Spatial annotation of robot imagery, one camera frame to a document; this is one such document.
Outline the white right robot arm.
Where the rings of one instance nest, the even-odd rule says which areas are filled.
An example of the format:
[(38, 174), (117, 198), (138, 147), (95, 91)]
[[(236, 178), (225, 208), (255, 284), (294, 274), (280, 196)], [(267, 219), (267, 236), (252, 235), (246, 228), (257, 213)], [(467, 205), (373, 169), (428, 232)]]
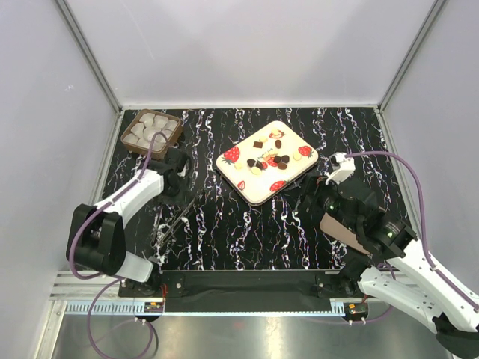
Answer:
[(381, 208), (365, 183), (307, 175), (299, 208), (319, 214), (320, 229), (350, 247), (340, 272), (344, 294), (378, 298), (428, 328), (453, 355), (478, 357), (478, 294), (425, 250), (407, 223)]

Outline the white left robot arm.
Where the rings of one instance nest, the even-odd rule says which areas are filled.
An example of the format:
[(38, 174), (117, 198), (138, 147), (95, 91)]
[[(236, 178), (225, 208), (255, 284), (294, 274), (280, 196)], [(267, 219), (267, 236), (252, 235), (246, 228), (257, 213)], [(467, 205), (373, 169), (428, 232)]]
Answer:
[(126, 249), (129, 221), (152, 199), (176, 200), (186, 192), (191, 158), (171, 148), (160, 160), (145, 159), (143, 167), (118, 191), (94, 205), (80, 204), (73, 211), (66, 258), (80, 280), (104, 274), (135, 281), (146, 296), (157, 294), (162, 278), (158, 265)]

